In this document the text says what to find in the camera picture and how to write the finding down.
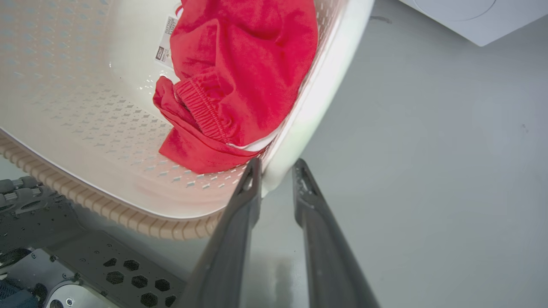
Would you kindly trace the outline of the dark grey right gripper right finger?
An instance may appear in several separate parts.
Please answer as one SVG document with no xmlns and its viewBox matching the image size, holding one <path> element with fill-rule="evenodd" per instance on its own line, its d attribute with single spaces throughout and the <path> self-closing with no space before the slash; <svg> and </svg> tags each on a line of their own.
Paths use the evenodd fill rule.
<svg viewBox="0 0 548 308">
<path fill-rule="evenodd" d="M 377 308 L 378 301 L 323 197 L 309 166 L 293 166 L 294 216 L 303 230 L 309 305 Z"/>
</svg>

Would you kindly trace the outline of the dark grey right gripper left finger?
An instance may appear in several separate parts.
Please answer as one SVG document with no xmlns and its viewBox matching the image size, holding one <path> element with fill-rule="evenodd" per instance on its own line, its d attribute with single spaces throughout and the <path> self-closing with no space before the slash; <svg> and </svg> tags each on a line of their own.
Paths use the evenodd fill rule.
<svg viewBox="0 0 548 308">
<path fill-rule="evenodd" d="M 253 158 L 200 256 L 176 308 L 244 308 L 252 231 L 262 202 L 262 162 Z"/>
</svg>

